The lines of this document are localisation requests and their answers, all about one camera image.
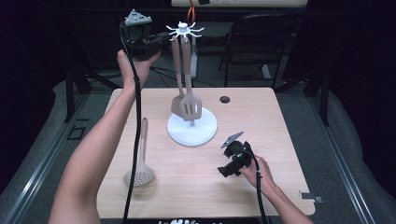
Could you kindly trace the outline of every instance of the dark background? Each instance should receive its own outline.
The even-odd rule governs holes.
[[[39,134],[54,104],[52,88],[64,80],[71,64],[79,63],[92,69],[117,68],[114,55],[121,48],[119,23],[132,7],[141,8],[142,13],[146,10],[146,14],[153,18],[154,34],[164,32],[166,24],[183,21],[186,14],[185,9],[171,8],[170,1],[152,4],[120,0],[21,0],[2,4],[1,191]],[[124,10],[81,12],[59,8]],[[396,197],[394,8],[391,0],[308,1],[306,13],[320,11],[322,16],[320,13],[309,17],[299,15],[301,29],[285,77],[295,78],[328,63],[330,89],[340,98],[355,124],[364,161],[378,183]],[[243,8],[230,13],[202,11],[200,20],[234,21],[242,14],[248,14],[247,10]],[[328,13],[340,15],[328,17]]]

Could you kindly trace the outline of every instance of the human arm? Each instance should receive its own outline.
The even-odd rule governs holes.
[[[313,223],[294,203],[286,196],[283,190],[276,185],[271,174],[271,170],[264,158],[255,156],[260,165],[262,180],[261,192],[273,205],[283,223]],[[249,167],[239,170],[253,186],[257,186],[257,170],[254,160],[251,160]]]
[[[134,61],[141,86],[160,53]],[[99,223],[96,196],[114,157],[135,99],[134,73],[126,54],[117,57],[123,89],[114,104],[78,145],[67,163],[49,217],[49,223]]]

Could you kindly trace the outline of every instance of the human hand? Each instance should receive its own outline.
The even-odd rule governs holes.
[[[161,52],[159,51],[157,54],[146,60],[138,60],[133,58],[134,68],[136,69],[136,73],[140,79],[140,87],[143,88],[143,84],[149,77],[149,68],[151,65],[160,57]],[[122,80],[123,80],[123,88],[129,89],[134,87],[134,71],[132,70],[132,66],[128,60],[127,55],[121,49],[117,54],[117,61],[120,66]]]
[[[270,191],[271,188],[275,187],[276,184],[271,174],[270,167],[268,166],[267,161],[263,157],[259,157],[255,155],[255,158],[260,166],[261,171],[261,191],[265,195],[267,192]],[[256,163],[253,159],[251,159],[251,163],[249,167],[242,167],[239,169],[239,172],[245,176],[247,181],[253,186],[257,187],[257,169]]]

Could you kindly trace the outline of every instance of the slotted spoon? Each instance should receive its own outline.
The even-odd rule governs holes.
[[[181,51],[183,53],[184,77],[186,80],[186,95],[180,102],[181,117],[187,121],[199,119],[202,115],[202,101],[192,92],[191,87],[191,43],[184,36],[181,42]]]
[[[152,177],[154,177],[154,171],[145,164],[145,159],[144,159],[147,131],[148,131],[148,119],[143,118],[140,141],[139,141],[139,152],[137,155],[138,162],[136,165],[136,174],[134,176],[134,186],[145,185],[152,179]],[[124,182],[129,186],[131,182],[131,171],[125,174]]]
[[[175,64],[176,78],[177,78],[177,86],[178,86],[178,92],[179,92],[179,95],[172,100],[171,111],[172,111],[172,113],[181,117],[182,115],[181,115],[181,111],[180,111],[180,102],[184,97],[184,91],[183,91],[183,85],[181,82],[180,48],[178,45],[177,37],[175,35],[172,36],[171,43],[172,43],[172,53],[173,53],[174,64]]]

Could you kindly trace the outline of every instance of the gray carpet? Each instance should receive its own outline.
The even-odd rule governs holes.
[[[218,71],[220,55],[217,49],[200,48],[200,58],[197,78],[193,81],[194,87],[221,87],[223,71]],[[172,58],[169,52],[164,52],[161,59],[154,64],[155,67],[173,70]],[[251,78],[258,77],[257,68],[238,67],[233,69],[231,79],[238,80],[241,74],[251,74]],[[111,78],[115,83],[120,83],[120,78],[113,76],[114,72],[106,71],[102,75]],[[175,87],[173,75],[164,70],[152,71],[146,88]],[[94,79],[90,79],[93,91],[90,95],[77,93],[81,103],[81,110],[70,121],[66,130],[65,118],[65,92],[64,83],[54,90],[57,93],[56,105],[38,136],[29,155],[23,162],[8,188],[0,197],[0,221],[16,220],[20,223],[46,223],[50,214],[52,197],[58,185],[63,168],[74,148],[80,140],[79,136],[85,135],[94,123],[102,117],[111,90]],[[231,81],[230,86],[269,86],[271,83],[259,81]],[[322,196],[325,203],[317,203],[317,212],[311,217],[315,223],[364,223],[354,206],[347,191],[346,184],[339,174],[332,156],[332,147],[323,132],[321,121],[316,118],[316,109],[312,106],[315,99],[307,99],[302,93],[304,84],[293,87],[288,92],[280,93],[276,97],[279,101],[283,116],[288,126],[291,139],[302,165],[308,187],[311,192]],[[338,99],[331,94],[329,105],[329,122],[337,145],[348,164],[350,172],[361,190],[361,196],[367,202],[376,223],[396,223],[396,202],[378,186],[370,170],[361,160],[361,145],[359,137],[353,128],[345,110]],[[54,143],[61,134],[62,141]],[[15,212],[15,204],[23,193],[23,188],[34,174],[35,168],[40,165],[43,158],[49,153],[53,145],[59,150],[54,156],[53,164],[46,178],[33,193],[35,195],[21,214],[10,218]],[[273,223],[280,223],[277,217],[271,218]],[[103,223],[120,223],[119,220],[103,220]],[[226,223],[243,223],[241,220],[224,220]]]

